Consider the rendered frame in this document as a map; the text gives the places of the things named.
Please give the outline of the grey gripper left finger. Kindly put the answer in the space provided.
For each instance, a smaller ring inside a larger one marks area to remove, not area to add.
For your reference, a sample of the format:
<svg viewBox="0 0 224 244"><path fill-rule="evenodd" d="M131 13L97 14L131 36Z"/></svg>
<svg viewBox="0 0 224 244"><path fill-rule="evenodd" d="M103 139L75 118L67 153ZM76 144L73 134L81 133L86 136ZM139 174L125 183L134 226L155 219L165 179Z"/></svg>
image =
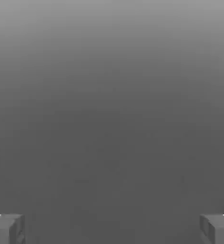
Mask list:
<svg viewBox="0 0 224 244"><path fill-rule="evenodd" d="M25 215L0 214L0 244L26 244Z"/></svg>

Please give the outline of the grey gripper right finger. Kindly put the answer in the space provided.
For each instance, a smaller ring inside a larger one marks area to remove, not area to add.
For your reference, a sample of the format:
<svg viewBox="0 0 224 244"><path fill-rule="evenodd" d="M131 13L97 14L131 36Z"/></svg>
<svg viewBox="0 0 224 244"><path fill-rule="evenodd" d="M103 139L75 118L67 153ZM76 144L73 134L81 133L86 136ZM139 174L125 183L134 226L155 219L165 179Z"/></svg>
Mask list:
<svg viewBox="0 0 224 244"><path fill-rule="evenodd" d="M202 214L199 225L202 244L224 244L224 214Z"/></svg>

